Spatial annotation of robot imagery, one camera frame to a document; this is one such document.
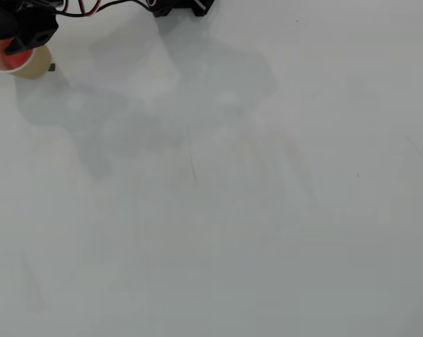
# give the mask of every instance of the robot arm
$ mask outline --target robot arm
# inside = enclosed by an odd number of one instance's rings
[[[155,17],[167,16],[173,8],[190,8],[196,16],[204,16],[214,0],[118,0],[96,8],[97,12],[114,4],[134,1]],[[58,29],[56,15],[81,18],[87,14],[58,11],[64,0],[0,0],[0,40],[13,39],[6,55],[13,55],[46,44]]]

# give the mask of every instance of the dark mark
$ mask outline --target dark mark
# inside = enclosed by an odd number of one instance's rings
[[[408,140],[408,142],[414,147],[415,151],[417,151],[417,153],[419,154],[420,158],[423,159],[423,154],[420,152],[419,148],[416,146],[416,144],[414,144],[413,141],[411,141],[411,139],[405,135],[405,138]]]
[[[194,184],[195,184],[196,189],[197,189],[197,176],[196,176],[196,170],[194,170],[194,162],[192,161],[191,142],[189,141],[189,129],[188,128],[187,128],[187,137],[188,137],[189,160],[191,161],[192,173],[194,174]]]
[[[23,273],[23,286],[28,306],[34,312],[41,312],[47,305],[44,300],[41,285],[32,270],[29,259],[25,253],[21,254],[21,266]]]

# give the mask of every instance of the scratch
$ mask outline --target scratch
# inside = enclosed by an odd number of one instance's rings
[[[414,144],[413,141],[411,141],[411,139],[408,137],[408,135],[405,135],[405,138],[408,140],[408,142],[412,145],[412,147],[415,149],[415,151],[417,151],[417,153],[419,154],[420,158],[423,159],[423,154],[422,152],[419,150],[419,148],[416,146],[416,144]]]
[[[194,169],[194,162],[192,161],[192,154],[191,154],[191,142],[189,141],[189,128],[187,127],[187,138],[188,138],[188,150],[189,150],[189,160],[191,161],[192,173],[194,174],[194,186],[197,190],[197,176],[196,170]]]
[[[289,161],[293,168],[295,175],[297,176],[300,185],[307,194],[312,204],[316,204],[317,198],[314,193],[312,186],[312,173],[309,169],[306,158],[303,155],[300,147],[295,143],[292,137],[288,135],[280,134],[278,137],[278,143],[284,144],[283,153],[285,158]]]
[[[24,277],[24,288],[28,306],[35,312],[41,312],[47,308],[41,285],[36,278],[29,259],[25,253],[21,254],[21,266]]]

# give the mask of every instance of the plastic cup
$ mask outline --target plastic cup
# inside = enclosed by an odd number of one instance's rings
[[[24,79],[36,79],[43,76],[51,66],[51,52],[42,46],[15,55],[6,55],[4,49],[11,39],[0,40],[0,72],[12,74]]]

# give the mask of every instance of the red wire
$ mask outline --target red wire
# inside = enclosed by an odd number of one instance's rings
[[[96,13],[96,11],[98,10],[100,3],[102,0],[98,0],[94,6],[94,8],[91,10],[91,12],[87,13],[86,16],[92,16],[92,14]]]
[[[102,0],[97,0],[93,9],[91,11],[85,13],[85,6],[83,4],[83,0],[79,0],[80,11],[82,12],[82,14],[85,14],[85,16],[92,16],[92,14],[96,13],[96,11],[99,9],[101,2],[102,2]]]
[[[85,15],[85,5],[83,4],[83,0],[79,0],[79,6],[81,13]]]

